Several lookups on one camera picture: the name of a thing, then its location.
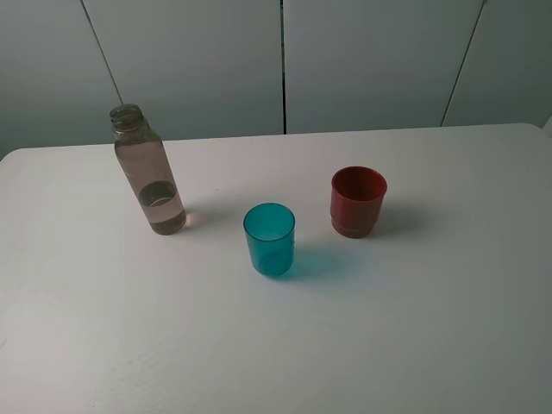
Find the teal translucent plastic cup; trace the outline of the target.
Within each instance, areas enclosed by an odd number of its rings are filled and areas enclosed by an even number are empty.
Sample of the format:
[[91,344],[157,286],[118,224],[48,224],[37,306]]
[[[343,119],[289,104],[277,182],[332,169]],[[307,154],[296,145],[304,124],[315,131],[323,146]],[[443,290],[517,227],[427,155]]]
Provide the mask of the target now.
[[264,203],[253,207],[243,219],[250,260],[254,269],[278,278],[292,266],[296,219],[282,204]]

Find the clear plastic water bottle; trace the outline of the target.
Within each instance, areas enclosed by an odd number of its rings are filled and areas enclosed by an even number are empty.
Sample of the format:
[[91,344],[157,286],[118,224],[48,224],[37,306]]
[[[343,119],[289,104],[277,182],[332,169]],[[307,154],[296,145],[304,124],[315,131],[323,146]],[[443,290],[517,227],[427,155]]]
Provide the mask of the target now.
[[139,106],[110,111],[115,154],[152,230],[172,235],[186,224],[186,213],[161,138]]

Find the red plastic cup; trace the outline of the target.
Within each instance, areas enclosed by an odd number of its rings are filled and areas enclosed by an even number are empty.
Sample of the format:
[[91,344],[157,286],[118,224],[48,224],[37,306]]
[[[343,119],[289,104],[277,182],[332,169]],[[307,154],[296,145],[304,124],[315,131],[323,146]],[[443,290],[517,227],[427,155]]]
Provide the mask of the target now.
[[347,166],[331,180],[330,218],[341,235],[360,239],[377,223],[384,196],[385,178],[365,166]]

